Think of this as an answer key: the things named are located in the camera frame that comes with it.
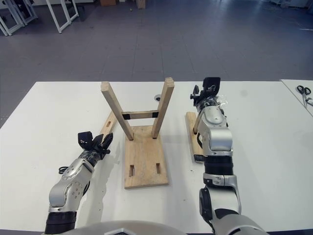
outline white table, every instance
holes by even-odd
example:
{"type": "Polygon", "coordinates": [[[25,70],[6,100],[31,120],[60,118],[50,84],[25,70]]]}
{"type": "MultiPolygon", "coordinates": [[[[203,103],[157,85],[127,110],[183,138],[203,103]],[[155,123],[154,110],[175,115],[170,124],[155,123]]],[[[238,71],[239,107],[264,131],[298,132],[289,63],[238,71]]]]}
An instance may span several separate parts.
{"type": "MultiPolygon", "coordinates": [[[[192,161],[185,113],[195,82],[176,82],[161,139],[170,184],[125,190],[125,134],[117,124],[111,154],[98,163],[77,226],[146,220],[210,233],[199,215],[204,167],[192,161]]],[[[162,82],[111,83],[124,111],[157,107],[162,82]]],[[[242,213],[266,231],[313,228],[313,120],[281,82],[222,82],[234,141],[242,213]]],[[[43,231],[58,168],[81,153],[77,133],[96,135],[110,112],[100,82],[37,82],[0,129],[0,229],[43,231]]],[[[131,125],[153,120],[131,120],[131,125]]]]}
{"type": "MultiPolygon", "coordinates": [[[[302,104],[302,106],[304,108],[302,94],[300,94],[298,92],[297,86],[302,85],[303,87],[308,87],[313,92],[313,80],[288,80],[288,79],[282,79],[282,82],[294,94],[294,96],[300,101],[300,103],[302,104]]],[[[313,93],[311,93],[307,97],[313,98],[313,93]]],[[[313,106],[308,104],[307,110],[313,117],[313,106]]]]}

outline robot forearm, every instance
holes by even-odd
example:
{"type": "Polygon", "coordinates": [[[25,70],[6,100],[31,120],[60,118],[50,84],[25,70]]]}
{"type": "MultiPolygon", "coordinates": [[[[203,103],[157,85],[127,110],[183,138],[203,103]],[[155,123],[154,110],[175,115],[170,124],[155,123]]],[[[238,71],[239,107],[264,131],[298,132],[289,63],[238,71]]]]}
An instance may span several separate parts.
{"type": "Polygon", "coordinates": [[[79,208],[85,187],[94,172],[94,167],[107,153],[113,139],[108,134],[102,141],[103,135],[92,140],[91,132],[79,133],[78,141],[84,151],[64,171],[60,181],[51,189],[49,194],[49,215],[46,221],[45,234],[60,234],[75,227],[76,211],[79,208]]]}
{"type": "Polygon", "coordinates": [[[233,174],[232,135],[216,95],[220,78],[205,78],[203,91],[194,88],[190,98],[198,110],[194,133],[203,149],[203,182],[200,213],[217,235],[266,234],[256,223],[241,214],[237,177],[233,174]]]}

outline upside-down wooden stool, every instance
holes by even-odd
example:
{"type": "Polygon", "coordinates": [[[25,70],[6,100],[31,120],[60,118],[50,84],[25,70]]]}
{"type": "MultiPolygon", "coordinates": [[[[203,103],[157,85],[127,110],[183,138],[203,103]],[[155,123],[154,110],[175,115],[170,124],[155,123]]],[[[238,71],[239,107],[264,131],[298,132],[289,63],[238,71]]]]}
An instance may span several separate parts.
{"type": "Polygon", "coordinates": [[[109,82],[101,83],[101,92],[126,134],[125,188],[167,185],[168,178],[159,131],[174,89],[166,78],[157,110],[123,112],[109,82]],[[133,126],[127,120],[155,118],[152,126],[133,126]]]}

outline rectangular slot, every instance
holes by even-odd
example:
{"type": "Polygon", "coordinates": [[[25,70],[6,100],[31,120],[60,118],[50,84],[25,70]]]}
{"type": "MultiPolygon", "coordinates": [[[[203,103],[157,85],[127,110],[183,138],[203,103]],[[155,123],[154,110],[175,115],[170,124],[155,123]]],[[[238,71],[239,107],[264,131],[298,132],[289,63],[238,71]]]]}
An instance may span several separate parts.
{"type": "Polygon", "coordinates": [[[157,172],[157,174],[160,174],[160,173],[161,173],[160,163],[157,163],[157,164],[156,164],[156,172],[157,172]]]}
{"type": "Polygon", "coordinates": [[[129,168],[129,176],[134,176],[135,175],[135,167],[134,165],[131,165],[129,168]]]}

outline black tape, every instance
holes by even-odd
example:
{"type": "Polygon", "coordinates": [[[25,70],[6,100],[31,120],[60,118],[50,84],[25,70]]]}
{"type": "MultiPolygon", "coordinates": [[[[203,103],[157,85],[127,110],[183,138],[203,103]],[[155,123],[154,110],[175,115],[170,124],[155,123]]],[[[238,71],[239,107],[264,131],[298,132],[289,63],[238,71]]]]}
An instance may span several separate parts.
{"type": "Polygon", "coordinates": [[[131,115],[130,114],[122,114],[124,120],[130,120],[131,119],[131,115]]]}
{"type": "Polygon", "coordinates": [[[153,112],[152,113],[152,118],[157,118],[157,116],[158,116],[158,112],[153,112]]]}

